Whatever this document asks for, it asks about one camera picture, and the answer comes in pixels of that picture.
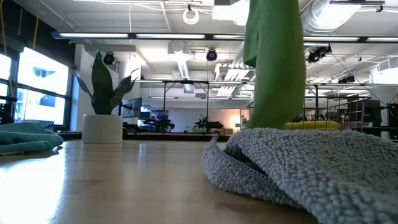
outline white pot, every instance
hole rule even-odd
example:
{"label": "white pot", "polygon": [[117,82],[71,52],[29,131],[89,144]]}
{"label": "white pot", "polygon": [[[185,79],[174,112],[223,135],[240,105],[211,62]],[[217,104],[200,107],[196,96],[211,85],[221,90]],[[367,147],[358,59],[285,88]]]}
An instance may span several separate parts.
{"label": "white pot", "polygon": [[87,115],[83,117],[83,136],[85,144],[122,143],[123,119],[115,115]]}

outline chair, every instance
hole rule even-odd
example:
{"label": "chair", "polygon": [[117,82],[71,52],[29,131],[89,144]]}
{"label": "chair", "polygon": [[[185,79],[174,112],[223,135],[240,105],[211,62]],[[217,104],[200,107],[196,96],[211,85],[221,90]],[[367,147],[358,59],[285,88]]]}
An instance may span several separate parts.
{"label": "chair", "polygon": [[[8,102],[16,102],[17,98],[0,96],[0,100],[7,100]],[[14,118],[11,116],[12,103],[0,103],[0,125],[14,123]]]}

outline table surface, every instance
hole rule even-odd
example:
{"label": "table surface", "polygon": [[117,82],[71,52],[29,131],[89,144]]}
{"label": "table surface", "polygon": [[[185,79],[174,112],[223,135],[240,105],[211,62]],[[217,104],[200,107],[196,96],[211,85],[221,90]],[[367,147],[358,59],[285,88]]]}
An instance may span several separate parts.
{"label": "table surface", "polygon": [[205,144],[69,141],[57,152],[0,156],[0,223],[316,223],[211,185]]}

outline yellow cushion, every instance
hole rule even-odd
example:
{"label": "yellow cushion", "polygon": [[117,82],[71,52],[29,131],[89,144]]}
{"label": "yellow cushion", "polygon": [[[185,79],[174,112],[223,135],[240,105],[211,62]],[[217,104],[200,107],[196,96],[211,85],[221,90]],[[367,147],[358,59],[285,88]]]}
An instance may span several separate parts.
{"label": "yellow cushion", "polygon": [[338,123],[333,121],[306,121],[299,123],[286,123],[286,130],[299,130],[299,129],[307,129],[307,130],[337,130]]}

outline green cloth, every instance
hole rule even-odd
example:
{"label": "green cloth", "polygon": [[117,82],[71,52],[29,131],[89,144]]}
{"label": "green cloth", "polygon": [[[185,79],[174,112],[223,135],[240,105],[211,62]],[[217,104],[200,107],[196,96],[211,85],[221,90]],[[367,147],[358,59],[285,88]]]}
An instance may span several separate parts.
{"label": "green cloth", "polygon": [[244,63],[256,67],[250,128],[283,129],[304,101],[303,30],[297,0],[251,0]]}
{"label": "green cloth", "polygon": [[24,151],[51,151],[62,138],[46,131],[40,123],[23,122],[0,125],[0,154]]}

